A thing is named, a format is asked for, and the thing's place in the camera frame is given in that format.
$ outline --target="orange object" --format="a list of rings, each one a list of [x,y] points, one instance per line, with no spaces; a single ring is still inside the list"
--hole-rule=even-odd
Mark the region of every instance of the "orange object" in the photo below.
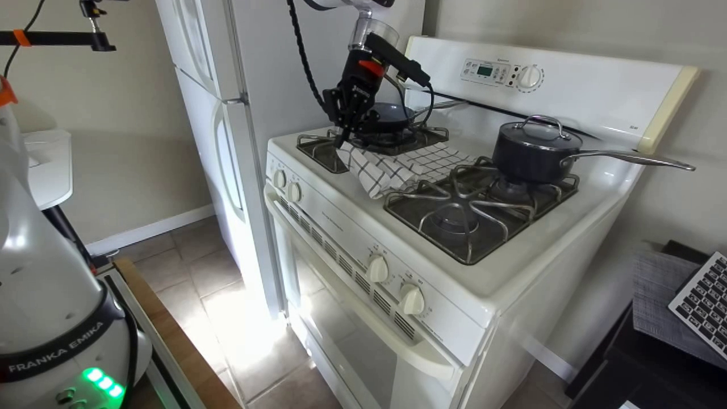
[[[26,36],[26,29],[13,29],[13,36],[20,48],[30,48],[30,38]]]
[[[10,86],[10,81],[4,78],[0,78],[0,106],[4,104],[17,104],[18,97],[13,93],[13,86]]]
[[[382,64],[371,61],[371,60],[361,60],[358,67],[365,69],[368,72],[378,76],[378,78],[387,76],[387,69]]]

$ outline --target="white refrigerator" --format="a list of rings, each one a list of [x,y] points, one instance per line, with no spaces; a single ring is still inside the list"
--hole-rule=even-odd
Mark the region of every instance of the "white refrigerator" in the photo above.
[[[246,289],[285,311],[280,265],[264,207],[265,142],[325,126],[305,80],[287,0],[156,0],[191,131],[222,238]],[[357,12],[313,12],[295,0],[319,89],[343,71]],[[398,0],[385,21],[422,29],[425,0]]]

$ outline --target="pot lid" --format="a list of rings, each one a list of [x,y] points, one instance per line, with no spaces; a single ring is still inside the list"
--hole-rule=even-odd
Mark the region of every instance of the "pot lid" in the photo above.
[[[552,123],[504,123],[500,137],[537,151],[580,151],[582,138]]]

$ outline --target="green light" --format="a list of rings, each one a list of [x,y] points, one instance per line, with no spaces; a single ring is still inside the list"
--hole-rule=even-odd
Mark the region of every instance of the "green light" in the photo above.
[[[85,376],[88,382],[98,382],[98,379],[105,377],[105,370],[101,370],[101,369],[87,369],[82,376]]]
[[[122,396],[122,386],[120,386],[120,383],[116,383],[116,386],[109,391],[109,396],[112,396],[112,398]]]
[[[101,382],[95,382],[102,391],[109,391],[116,382],[112,377],[105,377]]]

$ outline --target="black frying pan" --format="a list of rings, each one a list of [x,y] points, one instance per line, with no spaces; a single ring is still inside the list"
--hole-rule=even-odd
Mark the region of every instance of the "black frying pan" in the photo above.
[[[613,156],[642,167],[695,171],[695,167],[684,161],[646,156],[629,151],[582,151],[582,144],[580,135],[565,131],[556,121],[504,123],[500,127],[492,161],[506,178],[529,184],[562,182],[580,156]]]

